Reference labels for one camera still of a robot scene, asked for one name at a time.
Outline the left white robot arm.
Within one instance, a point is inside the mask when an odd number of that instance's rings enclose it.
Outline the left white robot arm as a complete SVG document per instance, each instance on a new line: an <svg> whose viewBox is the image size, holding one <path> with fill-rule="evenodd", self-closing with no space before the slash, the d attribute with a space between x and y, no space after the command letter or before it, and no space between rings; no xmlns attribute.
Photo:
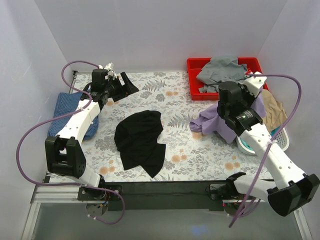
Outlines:
<svg viewBox="0 0 320 240"><path fill-rule="evenodd" d="M106 187L101 184L102 177L87 165L82 141L108 99L117 102L138 91L125 72L115 75L112 69L94 69L91 83L84 88L76 113L62 130L45 140L48 171L90 186L89 194L95 200L103 199Z"/></svg>

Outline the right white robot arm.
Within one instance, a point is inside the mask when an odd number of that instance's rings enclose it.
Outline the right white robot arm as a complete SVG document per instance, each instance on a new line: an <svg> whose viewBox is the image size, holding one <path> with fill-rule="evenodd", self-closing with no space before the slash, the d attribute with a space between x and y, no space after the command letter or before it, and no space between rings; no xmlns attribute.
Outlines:
<svg viewBox="0 0 320 240"><path fill-rule="evenodd" d="M259 92L250 92L246 85L232 81L220 83L218 89L218 115L261 158L273 178L267 181L235 173L226 180L227 195L232 199L243 194L261 199L282 217L309 203L320 179L295 165L272 139L262 118L251 108Z"/></svg>

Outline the black floral print t-shirt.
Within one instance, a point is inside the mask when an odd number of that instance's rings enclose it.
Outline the black floral print t-shirt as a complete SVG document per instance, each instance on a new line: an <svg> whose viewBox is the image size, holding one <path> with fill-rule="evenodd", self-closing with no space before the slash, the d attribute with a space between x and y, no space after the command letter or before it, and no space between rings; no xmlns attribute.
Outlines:
<svg viewBox="0 0 320 240"><path fill-rule="evenodd" d="M116 126L114 142L123 168L141 166L154 178L165 161L166 145L158 143L162 131L161 113L156 110L137 112L121 121Z"/></svg>

